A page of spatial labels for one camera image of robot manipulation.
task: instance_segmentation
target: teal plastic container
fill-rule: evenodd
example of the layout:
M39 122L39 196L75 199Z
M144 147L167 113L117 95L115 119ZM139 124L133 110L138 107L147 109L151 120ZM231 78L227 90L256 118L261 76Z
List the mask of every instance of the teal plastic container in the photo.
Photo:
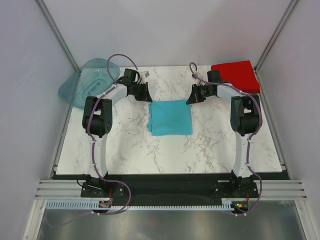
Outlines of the teal plastic container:
M109 62L109 70L114 79L118 79L120 68ZM88 96L98 96L107 91L113 84L107 71L107 60L94 58L76 71L59 88L59 97L68 104L79 108L85 108Z

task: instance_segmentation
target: blue cloth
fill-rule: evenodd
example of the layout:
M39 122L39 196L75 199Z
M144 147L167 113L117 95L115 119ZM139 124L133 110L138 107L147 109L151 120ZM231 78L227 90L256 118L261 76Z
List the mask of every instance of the blue cloth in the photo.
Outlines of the blue cloth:
M192 134L190 106L186 100L153 101L149 113L147 127L153 136Z

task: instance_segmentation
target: marble table surface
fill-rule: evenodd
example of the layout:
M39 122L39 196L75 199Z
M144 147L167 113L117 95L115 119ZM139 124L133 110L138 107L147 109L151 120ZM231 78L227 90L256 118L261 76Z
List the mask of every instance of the marble table surface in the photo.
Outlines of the marble table surface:
M210 66L199 66L207 75ZM192 84L188 66L140 67L154 101L187 100ZM230 105L212 96L190 106L193 134L152 136L147 130L149 103L133 96L113 107L113 125L106 144L109 174L229 173L236 155L236 137L230 125ZM252 168L281 172L281 165L262 109L263 125L255 138ZM56 173L86 174L90 168L89 138L82 128L83 110L73 107Z

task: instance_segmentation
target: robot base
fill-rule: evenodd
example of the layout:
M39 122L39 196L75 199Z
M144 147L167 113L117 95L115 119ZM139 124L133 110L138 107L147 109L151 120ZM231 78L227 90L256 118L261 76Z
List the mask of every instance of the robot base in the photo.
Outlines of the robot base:
M231 178L229 181L214 182L212 188L214 195L222 199L246 199L247 193L250 198L257 198L259 195L253 175L244 178L236 177L233 171L231 171Z
M82 185L82 198L112 198L112 199L127 199L129 196L128 190L117 182L104 182L99 178L87 175L85 182Z

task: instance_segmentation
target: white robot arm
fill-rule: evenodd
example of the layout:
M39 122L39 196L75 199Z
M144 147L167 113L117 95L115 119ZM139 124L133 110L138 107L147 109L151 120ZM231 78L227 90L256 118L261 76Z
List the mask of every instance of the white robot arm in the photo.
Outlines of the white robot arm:
M97 106L97 114L93 115L90 133L96 135L95 137L95 163L99 173L105 177L108 173L106 164L106 145L108 133L112 128L112 107L121 99L128 95L134 95L137 101L152 102L152 99L148 90L148 83L141 83L140 75L137 71L132 69L125 69L123 77L119 78L117 85L113 86L108 94L105 95L104 99L101 100ZM82 126L87 132L89 118L94 108L97 97L88 96L85 100L85 106L83 111ZM90 143L90 151L92 149L92 138L88 135ZM94 178L98 178L98 175L92 165L93 159L92 154L90 161L89 175Z
M192 85L192 91L187 104L203 102L206 97L217 96L227 100L231 105L230 123L236 138L235 163L233 174L237 179L246 179L252 176L247 167L248 138L259 126L259 114L253 101L248 96L241 96L236 90L225 84L220 78L219 71L209 71L207 73L208 81L212 83L222 83L224 85ZM252 97L258 102L259 96L252 94ZM251 152L253 149L255 136L250 140L249 160L251 163Z

